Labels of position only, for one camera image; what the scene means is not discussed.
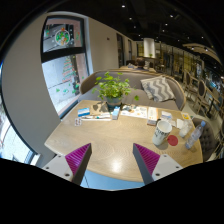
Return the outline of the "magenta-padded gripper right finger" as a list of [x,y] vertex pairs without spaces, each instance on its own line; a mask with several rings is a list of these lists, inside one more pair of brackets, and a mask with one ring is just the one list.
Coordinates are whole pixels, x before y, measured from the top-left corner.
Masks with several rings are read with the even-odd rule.
[[137,143],[133,144],[133,155],[145,185],[182,169],[168,154],[159,155]]

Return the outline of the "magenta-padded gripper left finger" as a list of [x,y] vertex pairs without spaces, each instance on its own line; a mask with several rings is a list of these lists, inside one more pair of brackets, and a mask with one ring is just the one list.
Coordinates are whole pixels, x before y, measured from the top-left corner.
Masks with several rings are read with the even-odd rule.
[[88,143],[65,156],[55,156],[43,167],[43,170],[73,182],[76,185],[80,185],[91,154],[92,147],[91,144]]

